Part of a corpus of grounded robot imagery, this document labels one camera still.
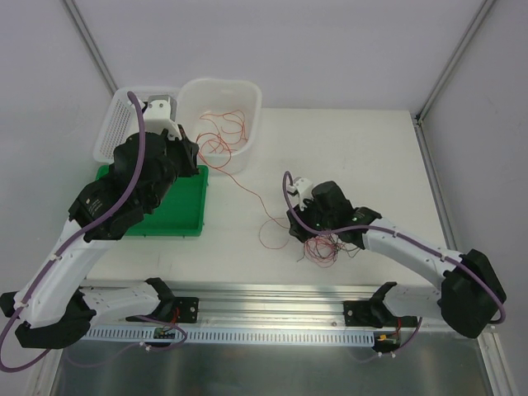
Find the green plastic box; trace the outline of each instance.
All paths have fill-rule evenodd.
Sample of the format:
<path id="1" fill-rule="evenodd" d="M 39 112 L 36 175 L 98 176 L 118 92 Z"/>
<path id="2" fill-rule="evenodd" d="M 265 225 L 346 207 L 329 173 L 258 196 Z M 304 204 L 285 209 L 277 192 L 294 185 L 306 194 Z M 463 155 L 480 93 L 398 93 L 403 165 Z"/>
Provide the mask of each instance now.
<path id="1" fill-rule="evenodd" d="M 205 192 L 209 168 L 198 166 L 200 173 L 193 177 L 178 177 L 154 214 L 131 227 L 128 236 L 197 237 L 204 226 Z M 108 165 L 97 171 L 96 179 L 108 173 Z"/>

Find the gray floor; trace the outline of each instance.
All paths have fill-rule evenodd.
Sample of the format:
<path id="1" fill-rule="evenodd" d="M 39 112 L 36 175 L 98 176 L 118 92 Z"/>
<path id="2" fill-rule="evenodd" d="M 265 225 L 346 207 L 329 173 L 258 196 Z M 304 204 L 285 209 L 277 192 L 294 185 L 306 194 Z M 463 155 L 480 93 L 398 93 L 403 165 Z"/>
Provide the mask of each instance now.
<path id="1" fill-rule="evenodd" d="M 112 356 L 120 342 L 78 342 L 78 363 Z M 368 349 L 337 346 L 188 344 L 170 352 L 133 348 L 102 367 L 61 361 L 54 396 L 491 395 L 475 340 L 418 335 L 395 359 L 370 363 Z"/>

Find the white plastic bin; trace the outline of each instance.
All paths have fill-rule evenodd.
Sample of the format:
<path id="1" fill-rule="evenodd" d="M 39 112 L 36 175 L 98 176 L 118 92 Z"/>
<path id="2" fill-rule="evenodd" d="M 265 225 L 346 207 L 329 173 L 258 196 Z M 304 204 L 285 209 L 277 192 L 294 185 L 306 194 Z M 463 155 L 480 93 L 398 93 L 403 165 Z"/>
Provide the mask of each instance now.
<path id="1" fill-rule="evenodd" d="M 147 101 L 151 95 L 171 95 L 176 99 L 179 88 L 174 87 L 123 87 L 115 91 L 108 107 L 101 130 L 93 149 L 93 157 L 99 163 L 113 163 L 114 149 L 131 135 L 139 132 L 138 117 L 135 109 L 128 106 L 128 91 L 132 91 L 141 101 Z"/>
<path id="2" fill-rule="evenodd" d="M 229 152 L 215 153 L 213 146 L 202 147 L 208 140 L 206 136 L 199 139 L 197 143 L 207 162 L 205 165 L 219 167 L 230 174 L 240 172 L 246 167 L 252 146 L 257 138 L 258 120 L 262 107 L 262 92 L 257 85 L 242 80 L 199 78 L 188 82 L 181 88 L 177 105 L 177 123 L 183 126 L 191 141 L 196 141 L 200 134 L 203 138 L 204 134 L 218 132 L 215 124 L 201 117 L 213 117 L 240 111 L 236 114 L 242 118 L 243 113 L 247 141 L 239 141 L 234 145 L 230 160 Z M 238 139 L 235 133 L 233 133 L 233 139 Z"/>

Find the perforated white basket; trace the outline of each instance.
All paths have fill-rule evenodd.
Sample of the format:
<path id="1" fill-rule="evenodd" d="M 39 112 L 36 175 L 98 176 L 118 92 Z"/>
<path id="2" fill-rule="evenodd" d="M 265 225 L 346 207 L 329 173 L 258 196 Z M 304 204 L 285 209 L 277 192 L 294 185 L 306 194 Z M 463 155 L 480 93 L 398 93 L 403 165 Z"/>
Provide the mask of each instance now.
<path id="1" fill-rule="evenodd" d="M 138 118 L 135 109 L 128 105 L 126 96 L 132 91 L 141 101 L 147 101 L 151 95 L 169 94 L 177 98 L 180 88 L 175 87 L 123 87 L 118 89 L 108 107 L 101 130 L 93 149 L 93 158 L 99 163 L 113 163 L 114 149 L 131 135 L 138 132 Z"/>

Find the perforated metal strip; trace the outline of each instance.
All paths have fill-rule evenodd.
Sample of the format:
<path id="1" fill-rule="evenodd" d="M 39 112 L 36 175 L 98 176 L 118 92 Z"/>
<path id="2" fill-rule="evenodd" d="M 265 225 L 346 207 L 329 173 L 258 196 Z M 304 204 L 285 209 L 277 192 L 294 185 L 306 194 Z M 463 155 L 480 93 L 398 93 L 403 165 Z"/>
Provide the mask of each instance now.
<path id="1" fill-rule="evenodd" d="M 97 326 L 83 340 L 118 342 L 167 342 L 154 339 L 155 327 Z M 374 333 L 353 330 L 283 330 L 255 328 L 185 328 L 187 342 L 212 344 L 321 345 L 336 347 L 372 347 Z M 182 335 L 176 332 L 174 341 Z"/>

